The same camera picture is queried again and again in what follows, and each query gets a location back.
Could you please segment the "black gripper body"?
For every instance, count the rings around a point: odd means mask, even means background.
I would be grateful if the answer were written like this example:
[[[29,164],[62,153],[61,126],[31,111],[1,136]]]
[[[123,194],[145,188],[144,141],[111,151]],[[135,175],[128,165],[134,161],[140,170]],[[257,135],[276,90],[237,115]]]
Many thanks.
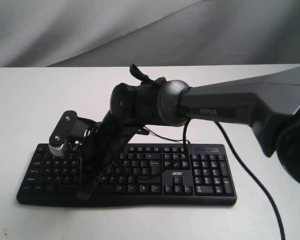
[[[105,171],[115,160],[115,153],[122,150],[143,125],[134,120],[120,121],[107,114],[95,126],[92,136],[82,151],[82,173],[92,180]]]

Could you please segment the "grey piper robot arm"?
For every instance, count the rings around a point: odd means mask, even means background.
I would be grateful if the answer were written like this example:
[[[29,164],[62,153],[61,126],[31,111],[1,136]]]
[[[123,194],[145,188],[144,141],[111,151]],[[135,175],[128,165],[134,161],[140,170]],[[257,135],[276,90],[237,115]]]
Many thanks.
[[[90,121],[85,129],[79,198],[90,198],[115,152],[146,125],[186,129],[192,119],[249,126],[264,155],[277,154],[300,184],[300,67],[197,87],[164,77],[152,80],[134,64],[129,71],[140,85],[118,84],[103,120]]]

